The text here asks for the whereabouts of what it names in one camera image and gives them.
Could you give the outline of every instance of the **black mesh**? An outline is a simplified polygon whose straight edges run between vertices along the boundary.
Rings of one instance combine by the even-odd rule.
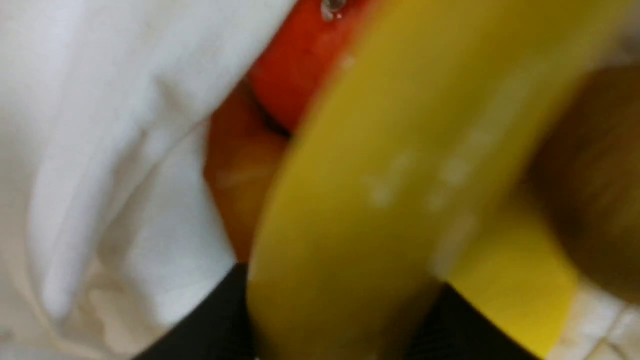
[[[246,267],[225,280],[165,337],[136,360],[253,360],[244,301]],[[446,287],[416,333],[407,360],[535,360]]]

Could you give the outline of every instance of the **brown object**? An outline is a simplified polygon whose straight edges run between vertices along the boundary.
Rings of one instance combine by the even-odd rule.
[[[265,120],[245,84],[211,118],[204,176],[241,263],[249,260],[262,207],[288,142],[270,131]]]
[[[640,67],[594,74],[531,176],[575,264],[640,303]]]

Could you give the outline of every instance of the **white fabric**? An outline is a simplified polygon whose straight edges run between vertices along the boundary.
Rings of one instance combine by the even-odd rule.
[[[127,359],[215,287],[202,120],[293,2],[0,0],[0,360]],[[555,359],[640,358],[638,318],[586,286]]]

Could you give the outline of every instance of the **yellow disc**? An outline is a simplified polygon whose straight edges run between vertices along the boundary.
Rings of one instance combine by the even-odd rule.
[[[449,278],[487,319],[540,358],[560,337],[577,280],[527,190],[501,208]]]

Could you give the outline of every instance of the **orange object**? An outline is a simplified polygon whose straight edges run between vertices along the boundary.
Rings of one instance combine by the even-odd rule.
[[[372,0],[347,0],[335,13],[323,13],[322,3],[298,1],[248,74],[258,100],[292,133],[336,63],[348,66],[353,61],[344,52]]]
[[[239,262],[248,261],[262,205],[287,147],[246,85],[212,116],[204,176]]]

